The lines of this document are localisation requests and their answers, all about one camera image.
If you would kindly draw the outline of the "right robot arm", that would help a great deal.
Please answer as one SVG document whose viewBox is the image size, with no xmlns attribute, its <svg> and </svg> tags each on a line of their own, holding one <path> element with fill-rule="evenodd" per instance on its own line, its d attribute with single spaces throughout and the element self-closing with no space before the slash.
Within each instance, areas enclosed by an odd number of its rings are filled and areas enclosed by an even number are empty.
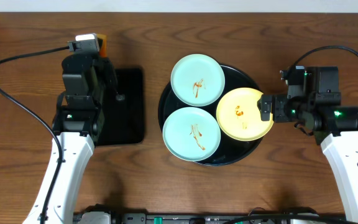
<svg viewBox="0 0 358 224">
<path fill-rule="evenodd" d="M 346 219 L 358 223 L 358 107 L 341 106 L 337 67 L 297 66 L 281 72 L 286 94 L 262 95 L 262 121 L 293 122 L 321 146 L 337 183 Z"/>
</svg>

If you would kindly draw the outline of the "yellow plate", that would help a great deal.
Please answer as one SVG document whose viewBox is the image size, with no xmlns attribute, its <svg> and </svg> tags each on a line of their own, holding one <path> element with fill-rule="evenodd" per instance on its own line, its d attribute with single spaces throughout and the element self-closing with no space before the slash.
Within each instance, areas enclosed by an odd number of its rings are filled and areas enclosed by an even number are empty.
<svg viewBox="0 0 358 224">
<path fill-rule="evenodd" d="M 253 88 L 236 88 L 219 101 L 216 119 L 219 127 L 230 138 L 253 141 L 265 136 L 273 126 L 272 114 L 262 121 L 257 103 L 262 92 Z"/>
</svg>

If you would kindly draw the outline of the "orange green scrub sponge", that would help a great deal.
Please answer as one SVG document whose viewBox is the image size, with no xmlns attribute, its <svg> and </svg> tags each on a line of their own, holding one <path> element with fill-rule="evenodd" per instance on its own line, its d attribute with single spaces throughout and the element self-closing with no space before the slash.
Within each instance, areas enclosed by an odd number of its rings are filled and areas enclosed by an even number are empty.
<svg viewBox="0 0 358 224">
<path fill-rule="evenodd" d="M 99 55 L 101 57 L 107 57 L 107 36 L 104 34 L 98 34 L 98 43 L 99 43 Z"/>
</svg>

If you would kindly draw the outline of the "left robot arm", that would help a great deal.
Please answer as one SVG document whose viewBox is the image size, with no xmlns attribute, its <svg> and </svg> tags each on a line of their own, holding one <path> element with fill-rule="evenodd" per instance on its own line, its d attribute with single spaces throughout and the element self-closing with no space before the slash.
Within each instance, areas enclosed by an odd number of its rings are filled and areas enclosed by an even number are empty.
<svg viewBox="0 0 358 224">
<path fill-rule="evenodd" d="M 25 223 L 72 223 L 85 167 L 104 125 L 107 88 L 117 85 L 111 61 L 101 53 L 75 53 L 62 62 L 65 91 L 57 99 L 52 133 L 58 141 Z"/>
</svg>

